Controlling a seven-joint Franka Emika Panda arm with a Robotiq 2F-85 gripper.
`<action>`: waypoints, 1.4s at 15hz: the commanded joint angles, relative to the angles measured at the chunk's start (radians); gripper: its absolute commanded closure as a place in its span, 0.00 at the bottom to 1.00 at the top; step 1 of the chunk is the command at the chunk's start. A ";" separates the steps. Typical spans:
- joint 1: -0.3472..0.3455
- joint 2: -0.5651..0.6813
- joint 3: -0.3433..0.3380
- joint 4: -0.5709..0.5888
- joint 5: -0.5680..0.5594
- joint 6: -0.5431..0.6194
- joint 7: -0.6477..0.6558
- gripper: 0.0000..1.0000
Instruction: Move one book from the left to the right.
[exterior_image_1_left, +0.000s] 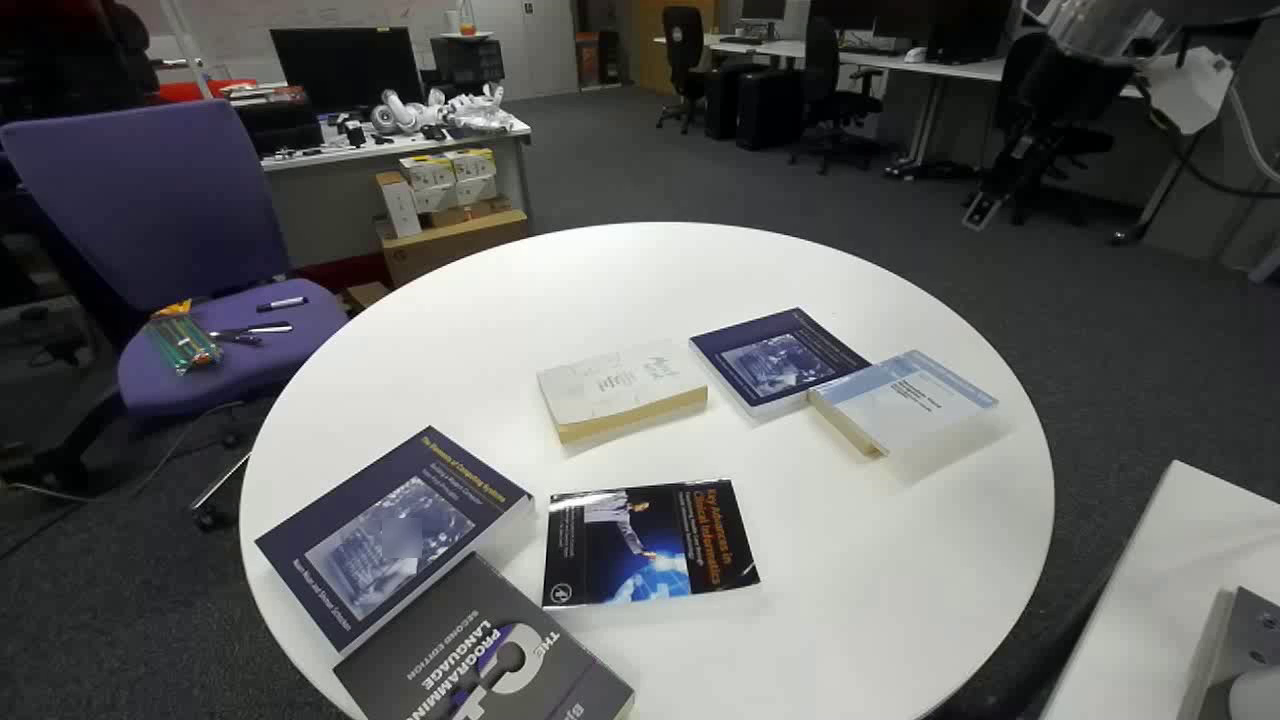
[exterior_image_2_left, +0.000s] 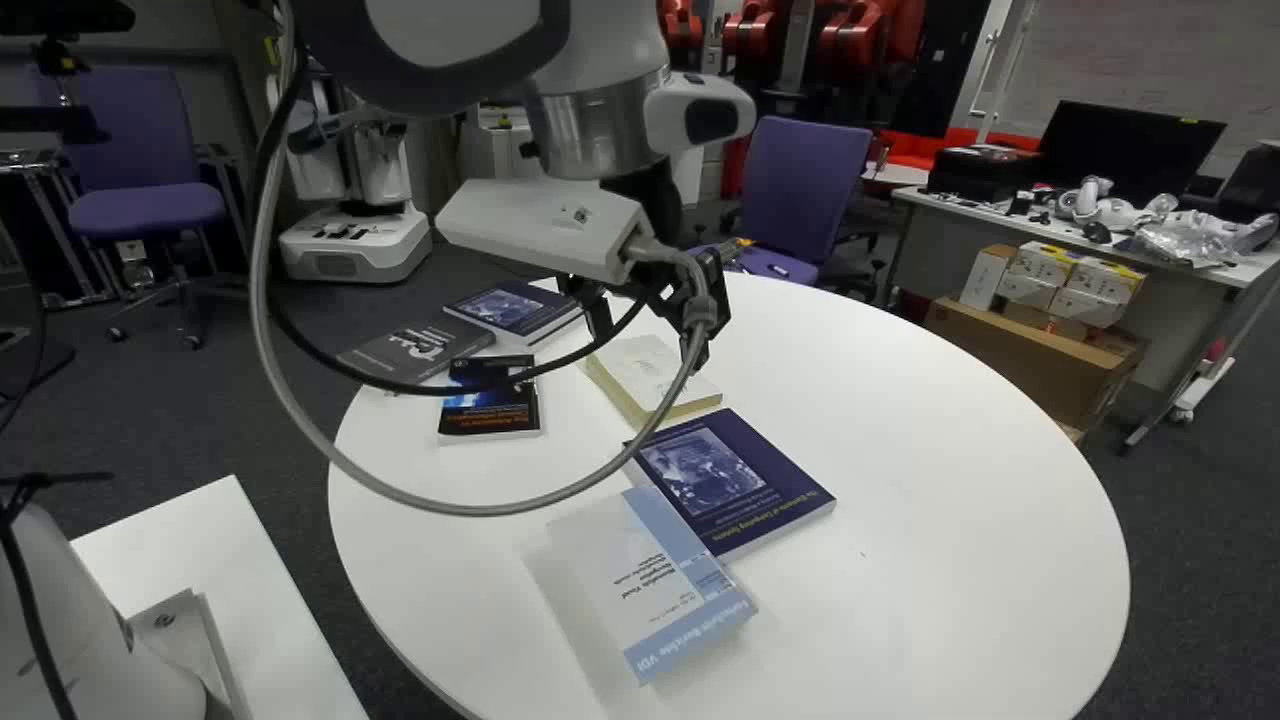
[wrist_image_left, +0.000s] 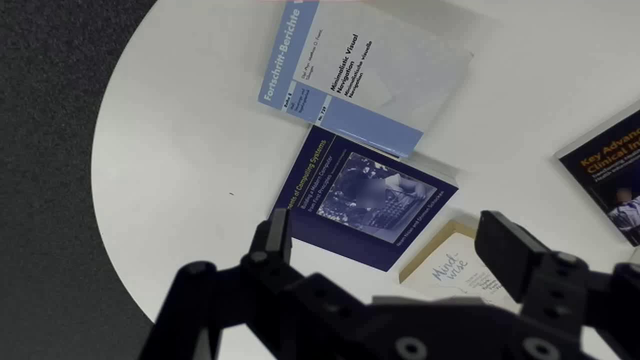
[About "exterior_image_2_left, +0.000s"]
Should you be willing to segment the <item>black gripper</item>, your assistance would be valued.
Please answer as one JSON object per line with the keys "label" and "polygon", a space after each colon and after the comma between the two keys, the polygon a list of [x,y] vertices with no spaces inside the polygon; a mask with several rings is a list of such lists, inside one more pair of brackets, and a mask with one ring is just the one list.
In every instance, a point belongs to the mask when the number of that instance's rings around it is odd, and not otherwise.
{"label": "black gripper", "polygon": [[676,332],[687,332],[695,319],[705,319],[707,336],[719,336],[719,329],[732,319],[725,261],[717,253],[691,253],[687,270],[636,264],[625,283],[561,274],[557,289],[585,305],[586,332],[595,339],[619,336],[640,314],[654,314]]}

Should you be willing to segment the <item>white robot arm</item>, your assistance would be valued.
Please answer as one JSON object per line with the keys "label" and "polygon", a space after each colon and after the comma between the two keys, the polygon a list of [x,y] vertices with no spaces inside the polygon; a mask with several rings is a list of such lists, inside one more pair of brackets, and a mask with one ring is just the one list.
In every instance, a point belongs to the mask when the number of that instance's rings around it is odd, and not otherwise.
{"label": "white robot arm", "polygon": [[437,212],[451,244],[626,295],[676,289],[681,336],[725,329],[717,270],[617,192],[757,124],[738,86],[672,65],[654,0],[297,0],[297,23],[309,62],[373,107],[527,112],[539,177],[464,179]]}

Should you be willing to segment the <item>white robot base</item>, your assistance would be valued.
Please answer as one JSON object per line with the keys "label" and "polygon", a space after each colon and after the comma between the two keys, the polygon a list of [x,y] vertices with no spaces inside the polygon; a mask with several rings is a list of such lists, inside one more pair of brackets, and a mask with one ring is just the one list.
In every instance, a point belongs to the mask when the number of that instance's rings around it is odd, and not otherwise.
{"label": "white robot base", "polygon": [[282,270],[304,283],[403,283],[433,250],[410,196],[409,124],[312,82],[288,112],[282,165],[304,219],[281,234]]}

